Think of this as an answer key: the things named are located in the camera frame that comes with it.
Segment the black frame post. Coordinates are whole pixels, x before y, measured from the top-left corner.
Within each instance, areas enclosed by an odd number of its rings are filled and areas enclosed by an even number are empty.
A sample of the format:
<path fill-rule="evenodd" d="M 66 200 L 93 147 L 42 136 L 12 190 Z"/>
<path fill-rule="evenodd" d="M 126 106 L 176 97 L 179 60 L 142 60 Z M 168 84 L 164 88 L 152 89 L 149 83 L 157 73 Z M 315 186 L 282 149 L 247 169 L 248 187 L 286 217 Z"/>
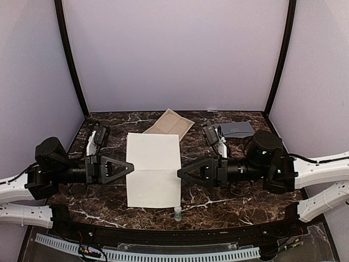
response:
<path fill-rule="evenodd" d="M 58 22 L 58 28 L 59 28 L 59 33 L 61 36 L 61 41 L 63 45 L 63 50 L 65 54 L 65 59 L 68 65 L 70 77 L 73 83 L 74 91 L 77 97 L 77 100 L 79 102 L 80 109 L 82 111 L 82 114 L 84 118 L 86 118 L 89 115 L 89 110 L 87 107 L 87 103 L 85 101 L 82 87 L 79 81 L 78 73 L 76 70 L 76 65 L 75 61 L 73 58 L 73 53 L 69 41 L 69 36 L 68 36 L 68 29 L 67 29 L 67 24 L 65 21 L 65 15 L 64 15 L 64 10 L 63 10 L 63 1 L 61 0 L 54 0 L 55 4 L 55 10 L 56 10 L 56 16 L 57 16 L 57 22 Z"/>
<path fill-rule="evenodd" d="M 279 84 L 281 81 L 282 72 L 284 70 L 286 57 L 287 57 L 287 53 L 288 53 L 288 47 L 289 47 L 290 40 L 291 40 L 294 17 L 295 17 L 295 13 L 296 13 L 296 6 L 297 6 L 297 0 L 289 0 L 288 1 L 285 29 L 284 29 L 284 33 L 283 33 L 279 58 L 278 58 L 278 62 L 276 65 L 276 70 L 275 70 L 275 74 L 273 77 L 273 82 L 272 82 L 272 85 L 270 88 L 267 103 L 266 103 L 266 106 L 264 108 L 264 114 L 266 117 L 269 117 L 269 115 L 271 113 L 271 110 L 272 110 L 272 107 L 273 107 L 273 104 L 274 104 L 274 101 L 276 98 L 276 94 L 277 94 L 277 91 L 279 88 Z"/>

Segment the grey envelope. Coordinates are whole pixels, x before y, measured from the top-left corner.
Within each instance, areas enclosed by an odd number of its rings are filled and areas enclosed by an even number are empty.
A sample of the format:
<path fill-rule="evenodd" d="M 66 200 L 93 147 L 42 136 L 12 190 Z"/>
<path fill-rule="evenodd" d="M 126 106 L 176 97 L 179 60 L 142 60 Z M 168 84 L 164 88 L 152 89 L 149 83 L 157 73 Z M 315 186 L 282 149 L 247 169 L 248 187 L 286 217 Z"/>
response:
<path fill-rule="evenodd" d="M 215 128 L 220 128 L 225 138 L 247 138 L 255 134 L 249 122 L 219 123 L 214 126 Z"/>

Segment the beige lined letter sheet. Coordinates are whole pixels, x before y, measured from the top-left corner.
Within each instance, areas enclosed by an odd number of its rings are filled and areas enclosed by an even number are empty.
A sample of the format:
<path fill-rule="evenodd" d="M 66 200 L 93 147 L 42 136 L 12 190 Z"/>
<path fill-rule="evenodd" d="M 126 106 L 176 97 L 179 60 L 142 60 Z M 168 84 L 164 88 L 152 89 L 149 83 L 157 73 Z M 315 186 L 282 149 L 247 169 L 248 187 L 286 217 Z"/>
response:
<path fill-rule="evenodd" d="M 167 109 L 160 118 L 143 133 L 178 135 L 179 141 L 181 141 L 194 123 L 194 121 L 182 117 L 173 110 Z"/>

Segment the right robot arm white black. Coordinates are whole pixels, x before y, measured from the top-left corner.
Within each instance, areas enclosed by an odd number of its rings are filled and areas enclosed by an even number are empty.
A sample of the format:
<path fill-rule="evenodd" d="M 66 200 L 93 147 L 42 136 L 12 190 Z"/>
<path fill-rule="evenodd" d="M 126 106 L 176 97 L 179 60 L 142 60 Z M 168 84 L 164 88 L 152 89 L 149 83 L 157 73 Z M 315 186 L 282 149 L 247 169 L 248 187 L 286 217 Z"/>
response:
<path fill-rule="evenodd" d="M 331 182 L 329 188 L 286 208 L 286 219 L 278 225 L 284 237 L 298 230 L 299 220 L 310 222 L 348 201 L 348 152 L 320 158 L 286 153 L 282 139 L 264 130 L 256 132 L 248 145 L 244 158 L 207 157 L 179 169 L 177 176 L 208 189 L 262 179 L 263 189 L 274 194 Z"/>

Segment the beige letter paper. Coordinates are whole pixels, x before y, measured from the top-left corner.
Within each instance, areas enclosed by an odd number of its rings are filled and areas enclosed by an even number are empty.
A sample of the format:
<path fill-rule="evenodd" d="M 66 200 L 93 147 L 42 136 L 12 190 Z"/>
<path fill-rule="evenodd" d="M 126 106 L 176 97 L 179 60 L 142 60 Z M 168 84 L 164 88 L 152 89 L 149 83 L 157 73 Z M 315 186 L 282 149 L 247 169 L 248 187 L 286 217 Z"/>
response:
<path fill-rule="evenodd" d="M 180 206 L 181 169 L 177 134 L 127 135 L 127 162 L 134 171 L 126 175 L 127 206 L 165 209 Z"/>

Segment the black left frame post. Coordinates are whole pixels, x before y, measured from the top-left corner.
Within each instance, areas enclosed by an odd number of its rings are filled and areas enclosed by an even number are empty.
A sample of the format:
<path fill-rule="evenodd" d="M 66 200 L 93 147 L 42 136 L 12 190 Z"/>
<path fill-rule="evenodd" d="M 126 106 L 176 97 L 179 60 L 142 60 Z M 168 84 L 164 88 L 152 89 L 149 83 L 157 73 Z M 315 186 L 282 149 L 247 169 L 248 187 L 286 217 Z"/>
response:
<path fill-rule="evenodd" d="M 57 16 L 57 22 L 58 22 L 58 28 L 59 28 L 59 33 L 61 36 L 61 41 L 63 45 L 63 50 L 65 54 L 65 59 L 68 65 L 70 77 L 73 83 L 74 91 L 77 97 L 77 100 L 79 102 L 80 109 L 82 111 L 82 114 L 84 118 L 86 118 L 89 115 L 89 110 L 87 107 L 87 103 L 85 101 L 82 87 L 79 81 L 78 73 L 76 70 L 76 65 L 75 61 L 73 58 L 73 53 L 69 41 L 69 36 L 68 36 L 68 29 L 67 29 L 67 24 L 65 21 L 65 15 L 64 15 L 64 10 L 63 10 L 63 1 L 61 0 L 54 0 L 55 4 L 55 10 L 56 10 L 56 16 Z"/>

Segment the black right frame post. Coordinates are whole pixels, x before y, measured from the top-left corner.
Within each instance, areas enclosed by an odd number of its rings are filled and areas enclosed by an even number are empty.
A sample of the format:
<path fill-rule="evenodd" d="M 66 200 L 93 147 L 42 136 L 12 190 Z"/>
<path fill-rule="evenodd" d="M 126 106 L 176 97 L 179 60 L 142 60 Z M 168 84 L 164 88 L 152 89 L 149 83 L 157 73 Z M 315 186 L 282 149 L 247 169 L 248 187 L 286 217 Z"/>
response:
<path fill-rule="evenodd" d="M 288 47 L 289 47 L 290 40 L 291 40 L 294 17 L 295 17 L 295 13 L 296 13 L 296 6 L 297 6 L 297 0 L 289 0 L 288 1 L 285 29 L 284 29 L 284 33 L 283 33 L 279 58 L 278 58 L 278 62 L 276 65 L 276 70 L 275 70 L 275 74 L 273 77 L 273 82 L 272 82 L 272 85 L 270 88 L 267 103 L 266 103 L 266 106 L 264 108 L 264 114 L 266 117 L 269 117 L 269 115 L 271 113 L 271 110 L 272 110 L 272 107 L 273 107 L 273 104 L 274 104 L 274 101 L 276 98 L 276 94 L 277 94 L 277 91 L 279 88 L 279 84 L 281 81 L 282 72 L 284 70 L 286 57 L 287 57 L 287 53 L 288 53 Z"/>

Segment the small electronics board with leds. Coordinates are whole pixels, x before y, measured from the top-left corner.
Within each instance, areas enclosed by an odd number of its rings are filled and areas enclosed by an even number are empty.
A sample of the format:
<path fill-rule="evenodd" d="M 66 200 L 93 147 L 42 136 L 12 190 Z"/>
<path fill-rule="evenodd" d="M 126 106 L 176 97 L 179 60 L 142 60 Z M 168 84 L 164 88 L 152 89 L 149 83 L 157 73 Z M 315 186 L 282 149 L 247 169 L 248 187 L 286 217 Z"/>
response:
<path fill-rule="evenodd" d="M 84 247 L 84 246 L 80 246 L 78 248 L 78 254 L 80 254 L 82 256 L 90 256 L 90 257 L 94 257 L 94 258 L 100 258 L 101 257 L 100 253 L 98 253 L 96 251 L 92 251 L 88 247 Z"/>

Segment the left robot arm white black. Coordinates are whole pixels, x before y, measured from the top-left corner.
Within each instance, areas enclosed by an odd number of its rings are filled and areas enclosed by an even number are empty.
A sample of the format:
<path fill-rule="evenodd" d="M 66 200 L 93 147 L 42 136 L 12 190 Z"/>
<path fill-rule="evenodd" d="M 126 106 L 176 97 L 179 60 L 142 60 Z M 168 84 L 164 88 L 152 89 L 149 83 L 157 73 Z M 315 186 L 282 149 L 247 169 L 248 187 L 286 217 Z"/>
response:
<path fill-rule="evenodd" d="M 1 180 L 1 222 L 55 226 L 65 238 L 77 233 L 69 209 L 62 204 L 21 205 L 20 201 L 43 200 L 59 192 L 60 184 L 108 184 L 132 171 L 134 166 L 98 154 L 103 139 L 90 137 L 83 160 L 69 158 L 57 137 L 44 140 L 35 149 L 35 163 L 16 176 Z"/>

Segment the black front table rail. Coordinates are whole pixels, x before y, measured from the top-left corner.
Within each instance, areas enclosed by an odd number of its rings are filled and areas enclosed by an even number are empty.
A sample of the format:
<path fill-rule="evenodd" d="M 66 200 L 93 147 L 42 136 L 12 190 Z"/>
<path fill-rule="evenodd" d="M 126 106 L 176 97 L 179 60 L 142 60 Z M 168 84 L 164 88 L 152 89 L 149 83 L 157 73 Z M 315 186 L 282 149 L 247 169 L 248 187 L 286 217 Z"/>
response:
<path fill-rule="evenodd" d="M 286 219 L 258 225 L 213 230 L 136 230 L 103 227 L 73 221 L 54 222 L 50 233 L 83 244 L 118 246 L 121 243 L 160 246 L 213 245 L 238 243 L 275 246 L 276 241 L 307 233 L 306 224 Z"/>

